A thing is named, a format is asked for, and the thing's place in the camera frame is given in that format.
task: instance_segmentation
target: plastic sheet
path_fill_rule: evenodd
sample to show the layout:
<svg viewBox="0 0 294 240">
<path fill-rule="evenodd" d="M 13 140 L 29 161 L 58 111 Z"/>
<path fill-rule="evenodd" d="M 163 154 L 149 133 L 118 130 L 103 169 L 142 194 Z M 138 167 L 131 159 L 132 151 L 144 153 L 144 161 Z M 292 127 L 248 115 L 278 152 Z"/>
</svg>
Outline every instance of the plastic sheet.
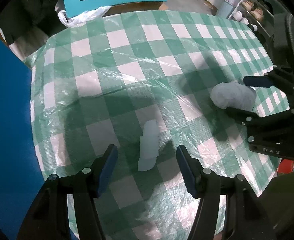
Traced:
<svg viewBox="0 0 294 240">
<path fill-rule="evenodd" d="M 183 183 L 175 156 L 180 144 L 219 175 L 244 174 L 257 194 L 278 165 L 277 158 L 250 152 L 245 127 L 210 99 L 218 83 L 272 69 L 242 23 L 176 11 L 125 13 L 56 34 L 26 64 L 32 69 L 32 129 L 45 179 L 75 174 L 109 144 L 119 149 L 107 192 L 95 200 L 108 239 L 187 239 L 199 200 Z M 256 91 L 260 115 L 288 106 L 273 87 Z M 143 125 L 153 119 L 160 130 L 159 156 L 154 168 L 138 172 Z M 221 197 L 217 232 L 224 203 Z"/>
</svg>

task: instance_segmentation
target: metal screw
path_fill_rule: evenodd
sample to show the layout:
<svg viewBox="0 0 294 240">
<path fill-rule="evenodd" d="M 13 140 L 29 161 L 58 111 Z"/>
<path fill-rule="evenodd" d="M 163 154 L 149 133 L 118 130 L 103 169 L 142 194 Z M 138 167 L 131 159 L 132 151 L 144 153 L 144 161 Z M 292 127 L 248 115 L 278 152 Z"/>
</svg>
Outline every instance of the metal screw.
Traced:
<svg viewBox="0 0 294 240">
<path fill-rule="evenodd" d="M 48 176 L 48 179 L 49 179 L 49 180 L 55 180 L 55 179 L 57 179 L 57 174 L 50 174 L 50 175 Z"/>
<path fill-rule="evenodd" d="M 248 142 L 253 142 L 254 141 L 254 137 L 253 136 L 249 136 L 248 137 Z"/>
<path fill-rule="evenodd" d="M 202 169 L 202 172 L 205 173 L 205 174 L 210 174 L 211 173 L 211 169 L 209 169 L 209 168 L 203 168 Z"/>
<path fill-rule="evenodd" d="M 83 170 L 82 170 L 82 173 L 84 173 L 84 174 L 88 174 L 90 172 L 91 172 L 90 168 L 83 168 Z"/>
<path fill-rule="evenodd" d="M 240 181 L 245 180 L 245 176 L 243 176 L 242 174 L 237 174 L 237 175 L 236 175 L 236 178 L 237 178 L 238 180 L 240 180 Z"/>
</svg>

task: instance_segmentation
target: shoe rack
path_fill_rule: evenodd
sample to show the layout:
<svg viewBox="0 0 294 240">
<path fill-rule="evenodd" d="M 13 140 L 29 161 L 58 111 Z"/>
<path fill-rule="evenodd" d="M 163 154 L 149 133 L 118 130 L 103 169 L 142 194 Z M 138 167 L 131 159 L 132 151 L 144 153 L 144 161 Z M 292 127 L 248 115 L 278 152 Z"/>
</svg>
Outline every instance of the shoe rack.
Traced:
<svg viewBox="0 0 294 240">
<path fill-rule="evenodd" d="M 259 7 L 263 11 L 263 20 L 258 21 L 257 18 L 252 14 L 251 11 L 248 11 L 242 2 L 251 1 L 256 7 Z M 241 13 L 251 21 L 252 24 L 258 27 L 258 32 L 263 35 L 263 37 L 268 40 L 273 37 L 274 34 L 274 14 L 287 12 L 286 8 L 278 0 L 240 0 L 237 6 L 234 7 L 228 19 L 234 20 L 232 14 L 236 11 L 241 11 Z"/>
</svg>

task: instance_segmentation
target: white sponge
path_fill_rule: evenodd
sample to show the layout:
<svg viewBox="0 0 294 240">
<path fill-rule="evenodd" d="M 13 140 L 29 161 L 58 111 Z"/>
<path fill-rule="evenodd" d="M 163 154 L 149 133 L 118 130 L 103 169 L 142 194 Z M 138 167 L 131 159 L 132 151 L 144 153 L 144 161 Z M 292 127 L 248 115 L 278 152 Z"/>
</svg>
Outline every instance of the white sponge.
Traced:
<svg viewBox="0 0 294 240">
<path fill-rule="evenodd" d="M 156 120 L 147 121 L 140 137 L 138 171 L 148 171 L 156 164 L 159 156 L 159 126 Z"/>
</svg>

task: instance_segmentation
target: concrete floor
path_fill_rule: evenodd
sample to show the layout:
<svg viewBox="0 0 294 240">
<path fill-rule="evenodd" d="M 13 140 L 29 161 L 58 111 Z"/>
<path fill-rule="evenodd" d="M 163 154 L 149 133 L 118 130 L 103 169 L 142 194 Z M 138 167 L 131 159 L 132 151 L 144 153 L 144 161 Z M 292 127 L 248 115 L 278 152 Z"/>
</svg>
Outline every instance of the concrete floor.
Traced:
<svg viewBox="0 0 294 240">
<path fill-rule="evenodd" d="M 212 14 L 211 9 L 201 0 L 168 0 L 165 4 L 173 11 Z"/>
</svg>

